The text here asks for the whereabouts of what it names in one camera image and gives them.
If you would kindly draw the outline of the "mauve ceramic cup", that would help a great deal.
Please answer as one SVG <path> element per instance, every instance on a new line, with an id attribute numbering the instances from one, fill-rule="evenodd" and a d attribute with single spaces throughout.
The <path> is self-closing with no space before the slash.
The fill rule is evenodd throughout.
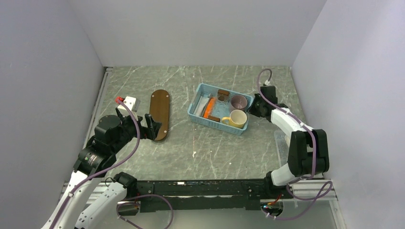
<path id="1" fill-rule="evenodd" d="M 244 111 L 248 105 L 248 100 L 246 97 L 240 94 L 236 94 L 231 97 L 229 111 L 232 112 L 234 110 L 242 110 Z"/>

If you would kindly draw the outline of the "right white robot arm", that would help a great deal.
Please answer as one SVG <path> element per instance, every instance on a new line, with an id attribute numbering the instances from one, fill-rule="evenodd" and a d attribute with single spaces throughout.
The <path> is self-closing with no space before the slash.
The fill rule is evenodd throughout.
<path id="1" fill-rule="evenodd" d="M 263 185 L 263 192 L 267 197 L 275 198 L 287 183 L 329 170 L 326 132 L 304 124 L 286 105 L 279 104 L 274 86 L 260 86 L 248 112 L 265 118 L 289 138 L 287 163 L 266 175 L 268 182 Z"/>

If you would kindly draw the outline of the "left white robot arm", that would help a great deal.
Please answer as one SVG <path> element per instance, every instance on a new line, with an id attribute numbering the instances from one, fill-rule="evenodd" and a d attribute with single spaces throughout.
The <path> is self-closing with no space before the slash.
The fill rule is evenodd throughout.
<path id="1" fill-rule="evenodd" d="M 141 125 L 145 119 L 147 126 Z M 95 127 L 95 134 L 78 155 L 68 186 L 56 209 L 44 224 L 45 229 L 90 229 L 101 220 L 107 207 L 120 200 L 132 200 L 137 194 L 137 180 L 120 173 L 112 187 L 90 206 L 86 206 L 94 189 L 107 171 L 120 165 L 116 154 L 133 138 L 155 140 L 162 124 L 146 114 L 144 117 L 103 116 Z"/>

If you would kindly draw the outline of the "yellow ceramic mug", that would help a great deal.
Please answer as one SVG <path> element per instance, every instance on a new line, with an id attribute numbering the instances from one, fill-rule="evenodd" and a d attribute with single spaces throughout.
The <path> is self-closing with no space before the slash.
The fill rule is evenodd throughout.
<path id="1" fill-rule="evenodd" d="M 221 122 L 235 128 L 243 128 L 247 122 L 247 114 L 242 110 L 233 110 L 228 117 L 223 117 Z"/>

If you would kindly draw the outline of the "brown oval wooden tray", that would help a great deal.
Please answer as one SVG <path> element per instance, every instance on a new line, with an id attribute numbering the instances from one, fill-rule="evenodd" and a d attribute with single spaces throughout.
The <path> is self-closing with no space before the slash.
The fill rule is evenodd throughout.
<path id="1" fill-rule="evenodd" d="M 169 131 L 170 119 L 170 95 L 166 90 L 159 89 L 152 93 L 150 97 L 149 114 L 154 121 L 162 124 L 155 141 L 164 140 Z"/>

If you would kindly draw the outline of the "clear holder with brown ends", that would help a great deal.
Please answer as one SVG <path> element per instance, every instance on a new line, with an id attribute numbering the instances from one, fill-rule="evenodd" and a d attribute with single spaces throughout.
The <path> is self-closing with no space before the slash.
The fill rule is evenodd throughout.
<path id="1" fill-rule="evenodd" d="M 215 103 L 211 116 L 208 117 L 209 120 L 212 120 L 215 122 L 221 121 L 221 118 L 225 114 L 227 102 L 229 100 L 229 95 L 230 95 L 229 91 L 219 89 L 215 96 L 210 96 L 210 98 L 216 97 L 217 100 L 216 100 L 216 103 Z"/>

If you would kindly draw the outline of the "light blue plastic basket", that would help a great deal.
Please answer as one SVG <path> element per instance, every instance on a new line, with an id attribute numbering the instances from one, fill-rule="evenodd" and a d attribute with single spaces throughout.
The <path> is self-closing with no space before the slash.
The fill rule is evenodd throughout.
<path id="1" fill-rule="evenodd" d="M 211 127 L 214 129 L 218 129 L 218 130 L 221 130 L 221 131 L 224 131 L 227 133 L 231 133 L 234 135 L 241 135 L 247 129 L 248 123 L 245 123 L 244 127 L 242 127 L 242 128 L 237 128 L 237 127 L 233 127 L 233 126 L 230 126 L 227 124 L 223 124 L 222 122 L 216 122 L 216 121 L 209 120 L 207 118 L 194 114 L 194 111 L 196 110 L 197 106 L 199 105 L 200 99 L 202 97 L 203 98 L 208 98 L 208 97 L 213 97 L 213 96 L 216 97 L 218 95 L 218 90 L 221 90 L 221 87 L 217 87 L 217 86 L 213 86 L 213 85 L 209 85 L 209 84 L 205 84 L 205 83 L 201 83 L 198 85 L 198 87 L 196 89 L 196 94 L 194 96 L 194 100 L 190 104 L 190 106 L 187 110 L 187 114 L 189 115 L 190 120 L 194 123 L 204 125 L 207 127 Z M 211 115 L 221 119 L 223 117 L 229 116 L 230 113 L 231 113 L 231 111 L 230 111 L 230 102 L 229 101 L 227 101 L 227 102 L 217 101 L 217 102 L 215 102 L 215 104 L 213 106 Z"/>

